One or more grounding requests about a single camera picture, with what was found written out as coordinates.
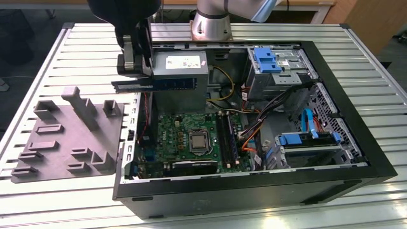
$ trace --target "black computer case frame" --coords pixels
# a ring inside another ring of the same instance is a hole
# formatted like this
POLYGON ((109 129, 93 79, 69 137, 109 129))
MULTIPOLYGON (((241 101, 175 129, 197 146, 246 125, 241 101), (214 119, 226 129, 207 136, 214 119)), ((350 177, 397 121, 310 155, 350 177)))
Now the black computer case frame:
POLYGON ((159 208, 150 213, 139 214, 142 218, 159 218, 183 215, 210 214, 225 211, 251 210, 290 205, 323 203, 370 184, 397 176, 397 171, 381 149, 381 146, 365 124, 356 106, 338 82, 338 79, 318 51, 314 42, 309 41, 229 41, 229 42, 158 42, 162 50, 171 51, 174 45, 185 44, 299 44, 305 50, 315 71, 323 81, 330 97, 340 110, 338 116, 345 120, 365 157, 366 167, 336 169, 303 169, 295 172, 263 174, 261 171, 251 176, 218 177, 154 181, 137 184, 121 184, 121 154, 114 200, 134 202, 137 208, 159 208))

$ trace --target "motherboard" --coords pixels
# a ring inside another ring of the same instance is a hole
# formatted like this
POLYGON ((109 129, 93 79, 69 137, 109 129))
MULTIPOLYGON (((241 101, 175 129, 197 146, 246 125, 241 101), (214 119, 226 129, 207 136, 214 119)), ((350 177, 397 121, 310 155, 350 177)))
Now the motherboard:
POLYGON ((145 149, 142 169, 150 178, 186 175, 166 171, 189 167, 214 170, 214 174, 250 171, 249 156, 238 147, 242 129, 238 113, 161 115, 158 144, 145 149))

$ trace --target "cpu socket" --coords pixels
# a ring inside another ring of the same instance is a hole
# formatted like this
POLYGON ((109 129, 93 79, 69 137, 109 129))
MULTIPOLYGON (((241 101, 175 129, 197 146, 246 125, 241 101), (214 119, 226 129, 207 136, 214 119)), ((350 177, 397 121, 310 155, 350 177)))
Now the cpu socket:
POLYGON ((197 156, 210 154, 213 152, 210 135, 206 129, 191 129, 190 135, 190 152, 197 156))

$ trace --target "aluminum table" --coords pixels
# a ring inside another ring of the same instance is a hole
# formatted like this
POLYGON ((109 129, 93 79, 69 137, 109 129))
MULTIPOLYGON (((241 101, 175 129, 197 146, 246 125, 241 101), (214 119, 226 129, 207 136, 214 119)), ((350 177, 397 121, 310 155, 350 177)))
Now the aluminum table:
MULTIPOLYGON (((407 228, 407 94, 353 30, 326 24, 234 24, 233 34, 235 40, 315 42, 400 176, 326 204, 147 221, 111 200, 114 175, 14 184, 11 171, 37 122, 38 101, 67 105, 61 94, 69 85, 79 86, 95 104, 106 99, 130 104, 135 96, 115 94, 110 84, 129 79, 117 73, 114 27, 66 24, 0 142, 0 228, 407 228)), ((190 25, 154 24, 153 36, 190 40, 190 25)))

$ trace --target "3d printed tray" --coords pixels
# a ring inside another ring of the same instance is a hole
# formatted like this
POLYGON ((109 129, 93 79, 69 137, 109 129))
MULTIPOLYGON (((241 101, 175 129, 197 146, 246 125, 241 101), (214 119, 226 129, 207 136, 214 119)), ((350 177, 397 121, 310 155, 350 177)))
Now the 3d printed tray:
POLYGON ((125 104, 94 105, 78 87, 67 87, 71 105, 41 101, 34 131, 13 171, 13 182, 111 175, 117 168, 125 104))

